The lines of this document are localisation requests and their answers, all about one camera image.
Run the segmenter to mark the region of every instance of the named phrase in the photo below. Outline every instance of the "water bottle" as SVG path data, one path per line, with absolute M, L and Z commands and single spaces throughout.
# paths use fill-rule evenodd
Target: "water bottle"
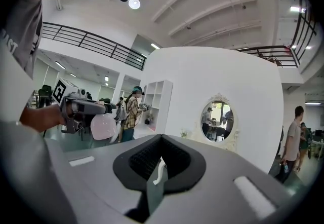
M 284 165 L 283 165 L 283 169 L 285 170 L 285 173 L 288 173 L 289 168 L 288 168 L 287 163 L 284 163 Z

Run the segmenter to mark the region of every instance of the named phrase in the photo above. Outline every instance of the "pink balloon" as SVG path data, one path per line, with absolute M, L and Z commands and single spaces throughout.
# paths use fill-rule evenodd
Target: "pink balloon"
M 117 131 L 116 122 L 110 114 L 95 115 L 90 126 L 95 140 L 108 139 Z

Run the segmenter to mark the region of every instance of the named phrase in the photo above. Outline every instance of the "plaid shirt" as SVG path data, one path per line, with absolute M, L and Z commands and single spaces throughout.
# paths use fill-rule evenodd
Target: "plaid shirt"
M 123 129 L 129 129 L 135 127 L 136 118 L 141 115 L 141 111 L 138 107 L 138 101 L 135 97 L 131 97 L 127 102 L 127 112 L 129 113 Z

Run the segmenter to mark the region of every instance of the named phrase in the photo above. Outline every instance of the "ornate mirror frame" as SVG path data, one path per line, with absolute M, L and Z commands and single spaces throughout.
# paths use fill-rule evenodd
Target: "ornate mirror frame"
M 204 109 L 207 106 L 206 104 L 215 102 L 215 101 L 222 101 L 230 106 L 234 116 L 234 123 L 231 133 L 228 137 L 222 142 L 214 142 L 206 138 L 203 133 L 203 129 L 201 127 L 201 117 L 203 115 Z M 235 108 L 232 107 L 231 103 L 227 100 L 225 96 L 218 93 L 215 96 L 212 96 L 207 102 L 204 103 L 204 107 L 201 108 L 201 114 L 199 114 L 199 118 L 195 121 L 194 130 L 188 136 L 188 139 L 195 140 L 201 143 L 205 143 L 208 145 L 213 145 L 225 150 L 229 150 L 232 152 L 236 152 L 236 145 L 237 145 L 237 138 L 238 138 L 239 130 L 238 130 L 238 117 L 235 111 Z

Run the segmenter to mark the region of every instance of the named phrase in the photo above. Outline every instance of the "qr code sign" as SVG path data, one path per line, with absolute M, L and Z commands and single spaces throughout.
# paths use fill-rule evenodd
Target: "qr code sign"
M 63 93 L 65 92 L 66 86 L 59 81 L 56 85 L 56 88 L 53 93 L 53 97 L 60 103 L 63 97 Z

